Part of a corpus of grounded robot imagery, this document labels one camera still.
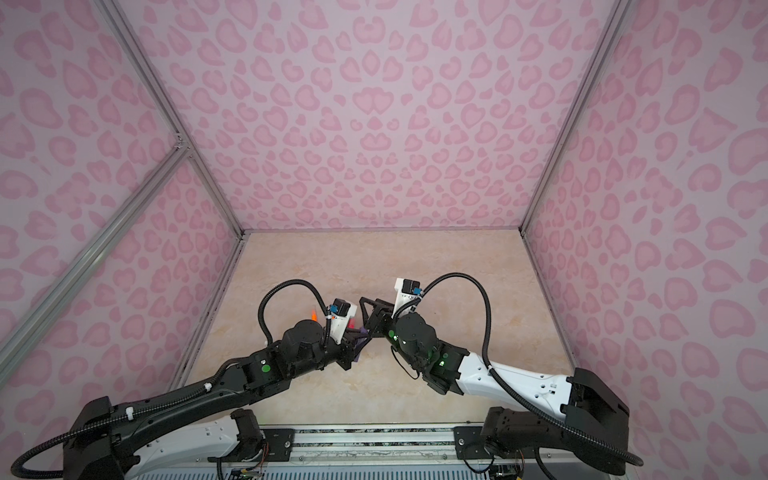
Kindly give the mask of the purple marker pen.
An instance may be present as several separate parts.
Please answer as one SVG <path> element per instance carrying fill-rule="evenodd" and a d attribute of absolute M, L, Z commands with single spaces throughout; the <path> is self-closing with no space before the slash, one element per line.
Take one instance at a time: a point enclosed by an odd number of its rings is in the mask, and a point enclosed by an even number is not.
<path fill-rule="evenodd" d="M 360 337 L 356 340 L 354 350 L 353 350 L 353 355 L 352 355 L 353 362 L 359 361 L 360 355 L 368 343 L 369 343 L 368 337 Z"/>

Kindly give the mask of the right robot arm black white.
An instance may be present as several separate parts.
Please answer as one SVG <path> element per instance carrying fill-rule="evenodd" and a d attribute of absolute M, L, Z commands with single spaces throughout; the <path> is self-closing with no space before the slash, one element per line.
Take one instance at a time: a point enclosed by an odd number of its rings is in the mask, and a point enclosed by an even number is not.
<path fill-rule="evenodd" d="M 493 400 L 480 441 L 497 457 L 558 449 L 610 475 L 643 460 L 629 450 L 627 404 L 594 372 L 544 374 L 485 359 L 438 338 L 411 302 L 361 298 L 364 328 L 441 395 Z"/>

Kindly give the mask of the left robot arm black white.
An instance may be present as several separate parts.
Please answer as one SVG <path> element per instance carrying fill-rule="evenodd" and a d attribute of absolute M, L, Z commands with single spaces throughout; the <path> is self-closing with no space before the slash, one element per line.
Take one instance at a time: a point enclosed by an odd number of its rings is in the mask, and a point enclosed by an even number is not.
<path fill-rule="evenodd" d="M 274 449 L 251 405 L 330 364 L 350 369 L 367 337 L 367 330 L 346 329 L 334 340 L 319 323 L 302 320 L 281 340 L 186 387 L 119 405 L 91 401 L 63 443 L 63 476 L 129 479 L 198 458 L 218 466 L 262 461 Z"/>

